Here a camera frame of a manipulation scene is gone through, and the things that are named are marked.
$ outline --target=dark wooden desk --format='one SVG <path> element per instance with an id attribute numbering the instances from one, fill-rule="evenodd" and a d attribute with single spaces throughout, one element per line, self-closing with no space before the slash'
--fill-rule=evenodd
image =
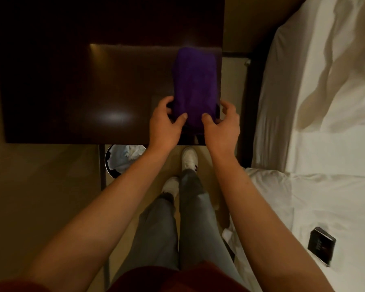
<path id="1" fill-rule="evenodd" d="M 218 57 L 224 0 L 0 0 L 7 142 L 146 144 L 181 46 Z"/>

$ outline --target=purple towel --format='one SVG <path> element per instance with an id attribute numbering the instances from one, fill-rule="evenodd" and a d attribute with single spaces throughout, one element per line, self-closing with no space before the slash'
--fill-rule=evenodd
<path id="1" fill-rule="evenodd" d="M 172 69 L 174 81 L 173 117 L 187 112 L 185 126 L 194 134 L 204 132 L 202 114 L 216 116 L 218 82 L 216 58 L 195 48 L 181 48 Z"/>

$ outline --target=shoe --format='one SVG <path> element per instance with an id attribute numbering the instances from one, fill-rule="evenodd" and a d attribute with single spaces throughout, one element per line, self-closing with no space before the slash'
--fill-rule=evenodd
<path id="1" fill-rule="evenodd" d="M 181 154 L 181 163 L 182 163 L 182 170 L 185 169 L 192 169 L 197 173 L 197 165 L 199 163 L 199 159 L 197 158 L 197 153 L 193 147 L 189 146 L 184 148 Z"/>
<path id="2" fill-rule="evenodd" d="M 170 177 L 163 185 L 161 193 L 171 193 L 174 198 L 179 194 L 180 180 L 177 176 Z"/>

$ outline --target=wrist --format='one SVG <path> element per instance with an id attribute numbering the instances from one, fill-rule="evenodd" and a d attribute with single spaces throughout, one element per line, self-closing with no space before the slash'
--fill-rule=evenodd
<path id="1" fill-rule="evenodd" d="M 210 155 L 215 166 L 230 165 L 235 162 L 239 163 L 234 152 L 210 152 Z"/>

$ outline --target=leg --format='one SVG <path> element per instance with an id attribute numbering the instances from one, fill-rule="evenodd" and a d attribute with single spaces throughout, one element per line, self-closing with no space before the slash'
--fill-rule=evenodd
<path id="1" fill-rule="evenodd" d="M 162 193 L 143 211 L 131 250 L 111 283 L 125 272 L 141 266 L 155 265 L 178 270 L 174 212 L 174 196 L 169 192 Z"/>
<path id="2" fill-rule="evenodd" d="M 245 285 L 219 234 L 209 194 L 192 169 L 185 169 L 180 178 L 180 268 L 184 270 L 204 260 L 210 261 Z"/>

